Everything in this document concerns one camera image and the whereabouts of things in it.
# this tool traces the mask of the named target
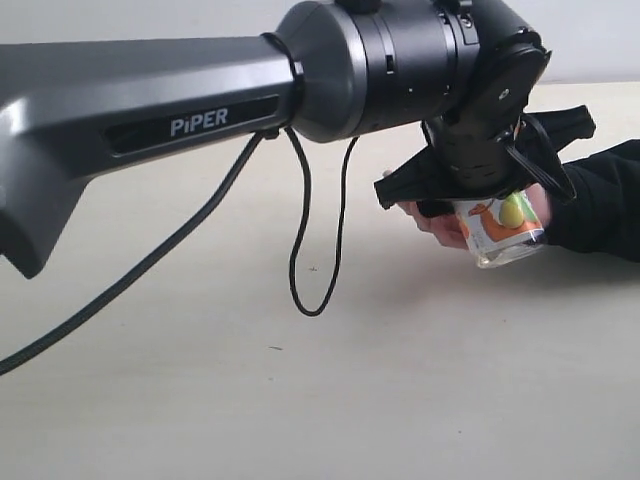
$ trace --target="human hand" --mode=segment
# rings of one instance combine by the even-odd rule
[[[383,175],[386,177],[391,173],[391,171],[387,170]],[[539,184],[535,184],[527,188],[526,194],[534,212],[538,215],[540,223],[546,228],[551,221],[551,206],[547,198],[547,193]],[[426,218],[418,210],[418,204],[416,202],[401,202],[398,203],[397,206],[413,218],[418,230],[432,234],[443,247],[468,249],[467,242],[460,228],[460,223],[455,215],[441,215],[435,218]]]

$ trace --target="piper logo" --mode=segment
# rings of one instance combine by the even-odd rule
[[[221,108],[219,110],[211,110],[207,113],[191,115],[187,118],[176,118],[171,121],[171,138],[226,125],[228,115],[229,110]]]

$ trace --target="jar label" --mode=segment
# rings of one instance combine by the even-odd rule
[[[544,232],[524,192],[504,200],[458,202],[456,215],[469,250],[479,255],[535,240]]]

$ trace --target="black sleeve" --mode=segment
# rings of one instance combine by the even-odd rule
[[[564,164],[577,199],[551,199],[547,239],[579,253],[640,262],[640,140]]]

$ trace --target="small jar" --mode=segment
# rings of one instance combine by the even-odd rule
[[[457,202],[455,212],[469,251],[480,268],[495,268],[537,253],[545,231],[527,194],[504,200]]]

